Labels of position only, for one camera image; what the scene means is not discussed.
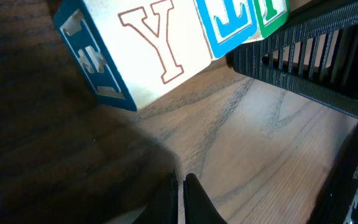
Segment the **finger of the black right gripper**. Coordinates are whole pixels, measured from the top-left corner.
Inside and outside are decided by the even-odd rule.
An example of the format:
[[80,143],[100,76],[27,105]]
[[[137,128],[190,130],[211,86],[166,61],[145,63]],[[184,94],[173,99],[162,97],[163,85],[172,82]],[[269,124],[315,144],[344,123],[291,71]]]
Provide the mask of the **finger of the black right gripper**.
[[237,73],[358,119],[358,0],[311,1],[227,61]]

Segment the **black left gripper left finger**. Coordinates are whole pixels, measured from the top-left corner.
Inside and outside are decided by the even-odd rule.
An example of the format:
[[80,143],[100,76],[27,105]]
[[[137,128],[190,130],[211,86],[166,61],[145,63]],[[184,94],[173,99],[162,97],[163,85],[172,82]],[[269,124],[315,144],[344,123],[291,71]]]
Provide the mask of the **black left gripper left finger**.
[[175,172],[169,173],[160,184],[145,210],[133,224],[177,224],[178,181]]

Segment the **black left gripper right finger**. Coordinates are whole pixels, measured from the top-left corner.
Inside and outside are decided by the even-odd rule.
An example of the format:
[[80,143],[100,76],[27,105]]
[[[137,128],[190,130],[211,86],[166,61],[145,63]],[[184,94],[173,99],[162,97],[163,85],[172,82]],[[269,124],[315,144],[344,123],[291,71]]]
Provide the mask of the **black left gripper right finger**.
[[186,224],[227,224],[193,173],[183,181],[183,199]]

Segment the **green letter F block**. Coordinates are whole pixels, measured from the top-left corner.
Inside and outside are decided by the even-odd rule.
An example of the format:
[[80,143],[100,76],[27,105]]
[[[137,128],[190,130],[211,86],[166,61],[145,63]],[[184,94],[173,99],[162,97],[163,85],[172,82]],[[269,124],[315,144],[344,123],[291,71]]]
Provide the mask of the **green letter F block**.
[[280,28],[290,12],[288,0],[254,0],[254,6],[263,39]]

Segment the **blue letter L block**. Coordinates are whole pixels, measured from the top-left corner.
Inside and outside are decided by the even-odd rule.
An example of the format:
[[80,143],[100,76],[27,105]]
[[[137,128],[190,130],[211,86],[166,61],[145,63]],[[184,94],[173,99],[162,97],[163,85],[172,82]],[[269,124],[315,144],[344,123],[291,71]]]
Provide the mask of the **blue letter L block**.
[[195,0],[195,5],[213,59],[221,58],[257,32],[253,0]]

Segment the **white letter Y block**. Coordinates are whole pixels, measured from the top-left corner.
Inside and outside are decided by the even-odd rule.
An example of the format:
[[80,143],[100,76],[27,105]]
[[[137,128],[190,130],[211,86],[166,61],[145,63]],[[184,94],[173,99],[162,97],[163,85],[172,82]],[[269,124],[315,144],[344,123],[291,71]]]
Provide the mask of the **white letter Y block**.
[[211,63],[193,1],[68,0],[53,22],[98,101],[138,111]]

